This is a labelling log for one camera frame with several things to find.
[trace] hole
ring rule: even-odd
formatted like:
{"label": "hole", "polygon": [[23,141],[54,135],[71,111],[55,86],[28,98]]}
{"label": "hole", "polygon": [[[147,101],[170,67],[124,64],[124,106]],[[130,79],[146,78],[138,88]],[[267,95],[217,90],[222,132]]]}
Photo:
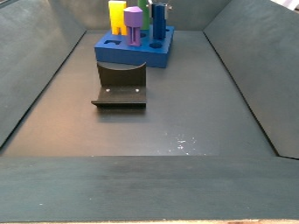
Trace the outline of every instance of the hole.
{"label": "hole", "polygon": [[162,48],[162,47],[163,47],[163,45],[162,45],[160,43],[152,43],[150,46],[151,46],[154,49],[156,49],[156,48]]}
{"label": "hole", "polygon": [[119,41],[119,40],[107,40],[104,44],[110,44],[110,43],[114,43],[114,44],[119,45],[122,43],[122,41]]}

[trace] gray floor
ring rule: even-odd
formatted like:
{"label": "gray floor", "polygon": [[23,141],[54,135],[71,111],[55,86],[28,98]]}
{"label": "gray floor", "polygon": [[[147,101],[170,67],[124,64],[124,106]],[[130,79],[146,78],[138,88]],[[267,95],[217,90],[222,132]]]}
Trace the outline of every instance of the gray floor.
{"label": "gray floor", "polygon": [[3,156],[275,155],[201,31],[178,31],[167,69],[147,68],[147,109],[98,109],[103,34],[86,34]]}
{"label": "gray floor", "polygon": [[299,219],[298,169],[281,157],[0,157],[0,221]]}

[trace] gray wall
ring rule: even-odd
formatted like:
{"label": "gray wall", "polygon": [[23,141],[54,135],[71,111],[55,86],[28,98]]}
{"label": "gray wall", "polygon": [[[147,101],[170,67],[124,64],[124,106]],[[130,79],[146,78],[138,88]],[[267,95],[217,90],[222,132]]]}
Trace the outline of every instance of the gray wall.
{"label": "gray wall", "polygon": [[[106,30],[108,22],[108,0],[56,0],[70,10],[88,30]],[[203,30],[231,0],[172,0],[172,12],[167,21],[176,30]]]}
{"label": "gray wall", "polygon": [[47,0],[7,3],[0,21],[2,145],[86,29],[58,3]]}
{"label": "gray wall", "polygon": [[299,15],[234,0],[205,32],[279,154],[299,158]]}

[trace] wooden edge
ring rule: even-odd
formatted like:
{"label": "wooden edge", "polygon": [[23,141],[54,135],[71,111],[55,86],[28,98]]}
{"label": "wooden edge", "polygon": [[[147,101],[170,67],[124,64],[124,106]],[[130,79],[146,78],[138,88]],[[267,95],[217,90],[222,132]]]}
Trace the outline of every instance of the wooden edge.
{"label": "wooden edge", "polygon": [[66,222],[0,222],[2,224],[299,224],[299,220],[160,220],[160,221],[66,221]]}

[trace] black holder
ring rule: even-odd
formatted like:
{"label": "black holder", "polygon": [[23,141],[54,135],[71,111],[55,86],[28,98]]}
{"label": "black holder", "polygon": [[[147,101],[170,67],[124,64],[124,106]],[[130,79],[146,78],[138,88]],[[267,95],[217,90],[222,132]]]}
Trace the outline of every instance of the black holder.
{"label": "black holder", "polygon": [[128,70],[103,67],[98,62],[100,90],[98,107],[146,107],[146,63]]}

